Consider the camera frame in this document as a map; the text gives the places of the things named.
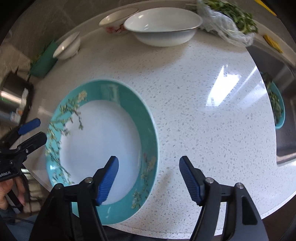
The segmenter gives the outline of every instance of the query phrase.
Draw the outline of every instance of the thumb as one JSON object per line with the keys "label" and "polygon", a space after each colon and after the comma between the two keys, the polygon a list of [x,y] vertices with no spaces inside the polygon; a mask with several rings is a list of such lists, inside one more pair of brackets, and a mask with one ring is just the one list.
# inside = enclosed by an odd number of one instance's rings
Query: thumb
{"label": "thumb", "polygon": [[13,186],[13,179],[0,182],[0,209],[6,210],[8,207],[5,195],[9,193]]}

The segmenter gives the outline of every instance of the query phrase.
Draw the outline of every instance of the yellow object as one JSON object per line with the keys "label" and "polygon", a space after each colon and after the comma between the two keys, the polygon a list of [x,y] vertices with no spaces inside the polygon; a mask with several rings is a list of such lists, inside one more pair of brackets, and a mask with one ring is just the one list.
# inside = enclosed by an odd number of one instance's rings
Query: yellow object
{"label": "yellow object", "polygon": [[269,7],[267,7],[261,0],[254,0],[256,3],[267,9],[270,13],[272,13],[274,16],[276,16],[275,12],[272,11]]}
{"label": "yellow object", "polygon": [[278,52],[282,53],[283,51],[281,50],[279,44],[275,42],[271,37],[269,37],[267,34],[263,35],[263,38],[266,40],[266,42],[275,50]]}

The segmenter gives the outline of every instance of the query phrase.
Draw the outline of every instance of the white plate center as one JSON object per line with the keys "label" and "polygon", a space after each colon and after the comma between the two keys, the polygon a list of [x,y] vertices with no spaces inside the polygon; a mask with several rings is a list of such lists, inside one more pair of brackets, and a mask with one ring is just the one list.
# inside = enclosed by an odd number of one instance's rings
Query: white plate center
{"label": "white plate center", "polygon": [[78,129],[78,116],[73,114],[61,137],[61,165],[75,184],[92,177],[105,166],[110,156],[119,160],[119,170],[103,204],[121,200],[135,184],[141,166],[141,142],[130,115],[118,104],[106,100],[88,102],[78,109],[83,130]]}

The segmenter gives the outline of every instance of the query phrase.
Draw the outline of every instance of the teal bowl in sink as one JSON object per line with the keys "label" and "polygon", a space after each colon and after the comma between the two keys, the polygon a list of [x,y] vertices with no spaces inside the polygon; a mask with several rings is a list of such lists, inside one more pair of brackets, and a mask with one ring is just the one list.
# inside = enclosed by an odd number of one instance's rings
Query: teal bowl in sink
{"label": "teal bowl in sink", "polygon": [[[159,146],[153,117],[140,95],[117,80],[94,80],[72,90],[57,106],[45,145],[52,186],[92,177],[110,156],[119,170],[97,212],[103,225],[133,216],[155,182]],[[77,203],[72,203],[78,215]]]}
{"label": "teal bowl in sink", "polygon": [[283,126],[283,124],[285,122],[285,116],[286,116],[286,113],[285,113],[285,105],[284,105],[283,97],[281,96],[281,93],[280,93],[279,89],[277,88],[277,86],[275,85],[275,83],[271,82],[269,88],[279,98],[279,105],[281,106],[281,108],[283,110],[283,112],[281,114],[281,117],[280,117],[278,123],[276,124],[276,130],[278,130],[278,129],[280,129]]}

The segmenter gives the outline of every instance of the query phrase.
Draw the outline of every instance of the blue rubber tip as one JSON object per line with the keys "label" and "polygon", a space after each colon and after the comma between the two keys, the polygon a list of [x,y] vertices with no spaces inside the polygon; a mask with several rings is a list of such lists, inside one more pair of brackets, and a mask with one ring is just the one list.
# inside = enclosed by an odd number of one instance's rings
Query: blue rubber tip
{"label": "blue rubber tip", "polygon": [[194,175],[190,171],[190,168],[185,162],[184,157],[180,158],[179,168],[192,201],[196,202],[197,205],[200,205],[203,201],[200,185],[194,178]]}
{"label": "blue rubber tip", "polygon": [[34,120],[31,120],[25,124],[23,124],[19,129],[18,129],[18,134],[24,135],[32,130],[34,130],[35,128],[37,128],[38,126],[40,126],[41,121],[38,118],[35,118]]}
{"label": "blue rubber tip", "polygon": [[112,156],[111,158],[113,158],[113,161],[110,167],[108,168],[108,170],[106,171],[98,187],[98,196],[96,198],[98,205],[101,205],[102,202],[106,201],[109,195],[110,189],[112,187],[112,184],[114,182],[114,179],[116,177],[116,174],[118,172],[118,168],[119,168],[118,158],[116,156]]}

